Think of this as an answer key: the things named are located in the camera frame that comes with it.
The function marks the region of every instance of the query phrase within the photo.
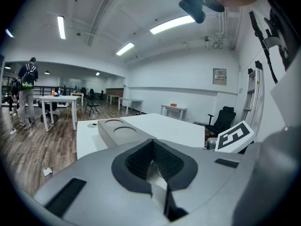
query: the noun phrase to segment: metal cylinder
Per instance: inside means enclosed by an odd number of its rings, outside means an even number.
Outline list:
[[[206,150],[213,151],[216,147],[217,137],[209,138],[206,142]]]

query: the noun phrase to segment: folding chair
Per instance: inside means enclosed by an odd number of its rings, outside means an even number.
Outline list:
[[[90,96],[86,95],[86,98],[87,98],[87,105],[86,105],[85,113],[86,113],[86,111],[89,111],[90,114],[91,114],[91,111],[95,112],[95,110],[96,110],[96,112],[99,114],[99,112],[96,108],[99,105],[94,104],[93,99]]]

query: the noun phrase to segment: crumpled paper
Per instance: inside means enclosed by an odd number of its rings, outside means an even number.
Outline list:
[[[46,170],[43,170],[44,176],[48,176],[50,173],[52,173],[52,170],[50,168],[47,168]]]

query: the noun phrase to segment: white table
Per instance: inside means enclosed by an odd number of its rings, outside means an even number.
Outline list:
[[[81,106],[84,106],[84,93],[80,92],[72,92],[70,93],[71,96],[81,96]]]
[[[168,115],[168,111],[180,112],[180,120],[182,120],[183,111],[187,111],[187,108],[175,107],[175,106],[170,106],[170,105],[161,105],[161,114],[163,113],[163,107],[166,108],[166,110],[167,110],[166,116]]]
[[[120,111],[120,101],[121,100],[127,100],[127,101],[135,101],[135,102],[141,102],[141,106],[140,106],[140,113],[142,113],[142,107],[143,107],[143,100],[135,100],[135,99],[127,99],[127,98],[121,98],[119,97],[118,99],[118,110]]]
[[[110,104],[112,104],[112,97],[118,97],[119,98],[119,96],[115,96],[115,95],[107,95],[107,103],[108,103],[108,97],[111,97],[111,103]]]
[[[52,102],[70,102],[72,105],[72,123],[73,123],[73,129],[76,130],[76,124],[77,123],[77,115],[76,115],[76,101],[79,99],[79,96],[60,96],[60,97],[54,97],[54,96],[43,96],[40,97],[40,100],[42,101],[42,111],[43,111],[43,117],[44,117],[44,124],[45,124],[45,129],[48,132],[48,124],[47,124],[47,119],[46,119],[46,111],[45,111],[45,102],[50,103],[50,115],[51,115],[51,123],[54,124],[53,120],[53,111],[52,111]]]
[[[146,114],[122,117],[123,120],[138,129],[156,137],[190,147],[205,146],[205,127],[180,121],[159,114]],[[107,145],[98,133],[98,127],[88,128],[95,121],[79,121],[77,130],[77,158],[107,149]]]

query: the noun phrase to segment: fluorescent light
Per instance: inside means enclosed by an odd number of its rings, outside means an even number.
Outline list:
[[[195,21],[191,16],[180,17],[180,18],[168,21],[164,24],[161,24],[161,25],[151,29],[150,32],[152,34],[157,34],[157,33],[160,33],[164,30],[174,28],[176,26],[180,26],[180,25],[183,25],[183,24],[193,23],[193,22],[195,22]]]
[[[125,47],[123,47],[121,50],[119,50],[116,54],[118,56],[124,54],[125,52],[127,52],[128,50],[130,50],[132,47],[134,47],[134,44],[129,43],[128,45],[126,45]]]
[[[57,17],[58,29],[60,31],[60,36],[62,40],[66,39],[65,36],[65,28],[64,28],[64,17],[58,16]]]
[[[5,32],[9,35],[9,37],[13,38],[14,36],[8,31],[8,29],[5,30]]]

